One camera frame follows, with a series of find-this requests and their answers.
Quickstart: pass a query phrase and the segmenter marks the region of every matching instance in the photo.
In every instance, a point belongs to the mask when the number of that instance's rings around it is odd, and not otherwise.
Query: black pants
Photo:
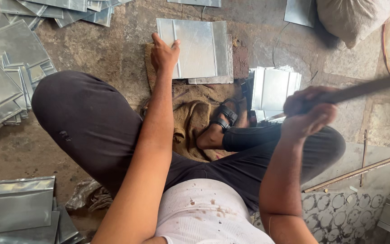
[[[94,76],[63,71],[40,82],[32,108],[58,146],[115,196],[142,125],[142,119],[126,99]],[[173,153],[164,191],[190,179],[214,179],[236,190],[250,212],[257,211],[260,183],[279,141],[280,126],[231,128],[222,143],[227,151],[239,153],[210,163]],[[329,168],[344,150],[343,137],[330,127],[308,137],[301,182]]]

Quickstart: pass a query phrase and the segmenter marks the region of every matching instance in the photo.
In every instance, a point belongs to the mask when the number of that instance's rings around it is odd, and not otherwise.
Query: man
[[[172,152],[180,41],[170,48],[152,38],[157,81],[144,121],[115,88],[79,72],[47,76],[32,99],[42,127],[114,197],[91,243],[317,243],[300,218],[300,182],[335,163],[345,143],[325,126],[334,105],[297,112],[330,89],[296,92],[284,106],[289,118],[265,128],[229,128],[236,116],[224,103],[197,145],[239,153],[192,161]],[[249,222],[258,209],[268,235]]]

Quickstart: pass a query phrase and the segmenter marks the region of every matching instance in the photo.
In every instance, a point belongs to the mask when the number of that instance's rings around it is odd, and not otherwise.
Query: foot
[[[236,104],[232,101],[226,102],[224,104],[226,107],[230,108],[236,112]],[[219,113],[218,118],[225,120],[228,124],[229,120],[225,117],[224,114]],[[224,133],[222,132],[222,127],[218,124],[210,124],[204,133],[202,133],[196,140],[196,145],[199,149],[224,149],[222,146],[222,139]]]

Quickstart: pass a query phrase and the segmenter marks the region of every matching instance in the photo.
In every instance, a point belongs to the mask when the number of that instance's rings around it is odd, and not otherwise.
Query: concrete floor
[[[250,67],[272,66],[272,51],[287,22],[286,1],[227,0],[222,8],[208,7],[207,21],[226,20],[228,33],[248,47]],[[203,6],[134,0],[115,8],[111,27],[78,21],[62,29],[46,20],[35,32],[57,70],[93,74],[116,87],[135,110],[150,96],[144,44],[151,42],[156,18],[201,20]],[[387,75],[377,30],[353,50],[317,22],[315,28],[290,24],[275,50],[276,65],[290,65],[302,74],[302,88],[310,85],[347,87]],[[387,41],[390,52],[390,39]],[[333,126],[347,142],[390,147],[390,90],[341,104]],[[35,116],[19,126],[0,130],[0,180],[56,175],[57,201],[69,199],[75,185],[88,175],[40,127]],[[72,215],[79,230],[96,229],[103,212]]]

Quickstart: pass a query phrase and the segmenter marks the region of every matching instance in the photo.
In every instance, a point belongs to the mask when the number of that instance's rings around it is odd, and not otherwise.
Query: white tank top
[[[193,179],[162,195],[155,236],[168,244],[274,244],[250,221],[233,188],[216,180]]]

